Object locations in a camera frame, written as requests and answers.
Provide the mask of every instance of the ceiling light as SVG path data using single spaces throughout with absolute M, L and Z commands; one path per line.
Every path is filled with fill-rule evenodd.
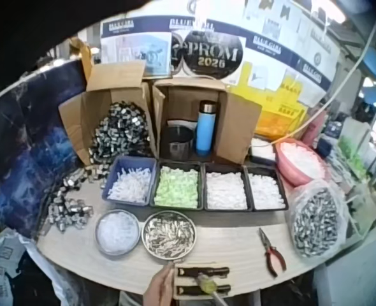
M 364 79 L 364 84 L 362 85 L 362 87 L 373 87 L 373 81 L 370 78 L 366 77 Z
M 100 52 L 100 49 L 99 48 L 96 48 L 96 47 L 92 47 L 90 48 L 90 52 L 92 54 L 98 54 Z
M 56 60 L 54 60 L 54 66 L 55 67 L 62 66 L 64 63 L 65 63 L 64 59 L 56 59 Z
M 40 72 L 46 72 L 46 71 L 48 71 L 50 69 L 50 66 L 49 65 L 45 65 L 45 66 L 42 66 L 41 68 L 40 68 Z

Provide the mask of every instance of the human hand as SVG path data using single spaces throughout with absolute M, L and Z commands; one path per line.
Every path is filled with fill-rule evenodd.
M 173 265 L 168 263 L 151 279 L 143 295 L 143 306 L 170 306 L 173 298 Z

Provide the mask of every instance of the round table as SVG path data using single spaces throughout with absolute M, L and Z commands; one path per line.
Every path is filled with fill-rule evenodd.
M 84 229 L 70 227 L 65 233 L 52 226 L 38 240 L 41 253 L 63 268 L 108 287 L 143 294 L 152 276 L 165 264 L 153 258 L 140 241 L 129 254 L 118 260 L 105 258 L 94 242 L 94 228 L 103 214 L 114 206 L 101 199 L 99 183 L 84 182 L 80 191 L 68 194 L 94 207 L 94 215 Z M 158 209 L 121 206 L 140 221 Z M 198 228 L 198 240 L 187 263 L 221 263 L 230 267 L 233 279 L 229 295 L 239 295 L 270 287 L 303 274 L 322 261 L 305 261 L 292 245 L 284 212 L 190 212 L 183 211 Z M 283 254 L 287 271 L 274 279 L 266 268 L 264 247 L 258 235 L 262 227 L 273 246 Z

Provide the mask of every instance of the bag of metal parts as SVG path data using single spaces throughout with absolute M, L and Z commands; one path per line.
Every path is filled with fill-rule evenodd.
M 344 244 L 349 213 L 343 194 L 324 180 L 293 190 L 286 220 L 296 252 L 311 259 L 327 259 Z

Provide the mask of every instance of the red-handled pliers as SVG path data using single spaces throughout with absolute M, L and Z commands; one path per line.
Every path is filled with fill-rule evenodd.
M 276 258 L 280 261 L 280 264 L 282 265 L 283 271 L 285 271 L 287 269 L 286 261 L 284 260 L 281 253 L 278 250 L 276 250 L 275 247 L 271 246 L 269 238 L 267 238 L 266 234 L 264 233 L 264 231 L 261 228 L 259 228 L 259 235 L 260 235 L 260 239 L 262 240 L 262 243 L 264 245 L 264 248 L 266 249 L 265 255 L 266 255 L 267 269 L 269 270 L 270 274 L 273 277 L 277 277 L 277 273 L 276 273 L 275 269 L 273 269 L 273 265 L 271 264 L 271 255 L 276 256 Z

